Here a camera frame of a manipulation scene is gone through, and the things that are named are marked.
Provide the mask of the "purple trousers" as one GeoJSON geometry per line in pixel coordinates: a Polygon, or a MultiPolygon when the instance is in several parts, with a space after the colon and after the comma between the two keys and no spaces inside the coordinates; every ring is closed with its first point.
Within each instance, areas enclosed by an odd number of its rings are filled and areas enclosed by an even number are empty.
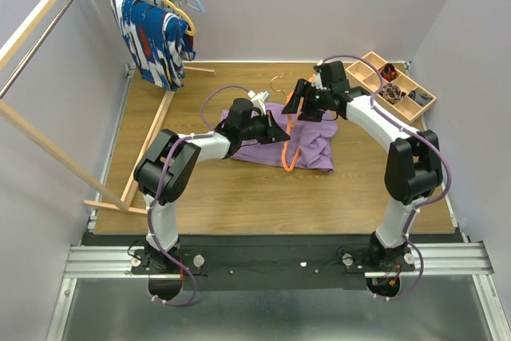
{"type": "Polygon", "coordinates": [[[288,172],[295,168],[334,171],[331,139],[339,127],[331,112],[325,112],[320,122],[309,122],[298,121],[295,115],[282,114],[281,104],[268,103],[267,109],[282,129],[291,123],[291,139],[269,145],[245,141],[242,148],[232,155],[232,159],[276,166],[288,172]]]}

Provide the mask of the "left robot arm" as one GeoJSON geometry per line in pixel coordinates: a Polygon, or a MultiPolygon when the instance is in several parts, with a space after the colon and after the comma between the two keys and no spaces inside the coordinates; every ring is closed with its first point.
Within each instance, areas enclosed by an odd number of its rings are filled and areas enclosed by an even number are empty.
{"type": "Polygon", "coordinates": [[[267,110],[268,98],[267,91],[236,98],[227,116],[207,133],[179,135],[164,129],[138,162],[133,177],[147,208],[149,263],[158,272],[170,272],[176,265],[186,269],[173,250],[179,243],[176,201],[196,164],[229,158],[244,144],[267,145],[290,139],[267,110]]]}

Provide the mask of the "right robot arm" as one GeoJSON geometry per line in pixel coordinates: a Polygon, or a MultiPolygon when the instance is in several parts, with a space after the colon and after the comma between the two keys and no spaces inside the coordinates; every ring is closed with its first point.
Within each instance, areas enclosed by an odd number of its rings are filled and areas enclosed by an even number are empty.
{"type": "Polygon", "coordinates": [[[283,107],[283,113],[309,122],[321,121],[327,111],[364,129],[386,150],[384,183],[390,199],[362,252],[362,263],[373,270],[389,269],[405,256],[416,215],[442,183],[438,137],[412,129],[380,109],[366,89],[350,86],[340,61],[319,62],[314,77],[299,79],[283,107]]]}

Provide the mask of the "red black rolled item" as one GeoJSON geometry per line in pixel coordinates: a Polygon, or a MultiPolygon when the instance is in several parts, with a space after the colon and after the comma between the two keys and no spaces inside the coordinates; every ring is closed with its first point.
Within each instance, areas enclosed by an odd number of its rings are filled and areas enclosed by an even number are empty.
{"type": "Polygon", "coordinates": [[[395,80],[399,74],[392,63],[386,63],[380,70],[381,76],[388,82],[395,80]]]}

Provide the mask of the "patterned rolled item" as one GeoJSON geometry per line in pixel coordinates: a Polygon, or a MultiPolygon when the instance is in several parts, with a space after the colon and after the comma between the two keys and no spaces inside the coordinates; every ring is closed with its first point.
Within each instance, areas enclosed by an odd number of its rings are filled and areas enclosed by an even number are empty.
{"type": "Polygon", "coordinates": [[[402,91],[398,85],[389,82],[383,86],[379,95],[390,104],[395,105],[406,96],[406,92],[402,91]]]}

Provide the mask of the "grey rolled item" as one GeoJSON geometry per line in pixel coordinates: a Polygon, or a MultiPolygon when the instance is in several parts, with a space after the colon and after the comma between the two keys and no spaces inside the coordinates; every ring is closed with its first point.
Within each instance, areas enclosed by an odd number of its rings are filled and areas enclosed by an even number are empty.
{"type": "Polygon", "coordinates": [[[426,107],[433,100],[428,93],[419,92],[417,90],[411,91],[408,97],[422,108],[426,107]]]}

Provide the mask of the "blue white patterned garment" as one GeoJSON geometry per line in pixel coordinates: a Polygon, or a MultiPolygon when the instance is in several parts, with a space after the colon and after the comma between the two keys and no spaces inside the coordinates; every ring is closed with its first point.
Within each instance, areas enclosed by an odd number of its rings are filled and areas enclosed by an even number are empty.
{"type": "Polygon", "coordinates": [[[114,20],[141,77],[162,89],[184,86],[184,62],[193,61],[188,23],[141,0],[110,0],[114,20]]]}

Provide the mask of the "wooden clothes rack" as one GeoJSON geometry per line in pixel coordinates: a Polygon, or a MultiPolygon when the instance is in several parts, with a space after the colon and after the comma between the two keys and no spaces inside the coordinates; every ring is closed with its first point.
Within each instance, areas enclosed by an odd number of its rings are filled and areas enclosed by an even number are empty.
{"type": "MultiPolygon", "coordinates": [[[[1,43],[38,1],[1,0],[1,43]]],[[[50,7],[1,70],[1,87],[63,2],[58,0],[50,7]]],[[[3,101],[93,176],[100,176],[125,95],[126,65],[131,62],[109,0],[74,0],[3,101]]],[[[1,118],[1,203],[5,210],[81,216],[88,210],[82,201],[94,195],[86,183],[1,118]]]]}

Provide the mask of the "black mounting base plate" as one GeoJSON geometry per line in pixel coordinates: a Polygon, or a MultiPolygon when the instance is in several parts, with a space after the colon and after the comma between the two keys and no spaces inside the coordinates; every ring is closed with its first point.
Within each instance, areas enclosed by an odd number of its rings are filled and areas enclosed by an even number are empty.
{"type": "Polygon", "coordinates": [[[386,270],[363,265],[369,235],[183,235],[172,254],[186,267],[166,267],[147,253],[139,236],[89,236],[69,256],[68,270],[82,278],[139,278],[152,295],[171,299],[179,293],[373,288],[396,295],[399,276],[413,272],[415,256],[386,270]]]}

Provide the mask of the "aluminium rail frame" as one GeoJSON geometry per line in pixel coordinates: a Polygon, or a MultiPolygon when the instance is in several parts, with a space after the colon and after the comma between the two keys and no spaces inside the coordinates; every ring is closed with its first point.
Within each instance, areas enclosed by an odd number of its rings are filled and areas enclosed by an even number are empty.
{"type": "Polygon", "coordinates": [[[360,265],[389,199],[386,145],[329,122],[332,174],[200,157],[176,202],[179,264],[147,245],[143,216],[84,234],[50,339],[509,339],[485,245],[444,204],[440,228],[411,235],[414,265],[360,265]]]}

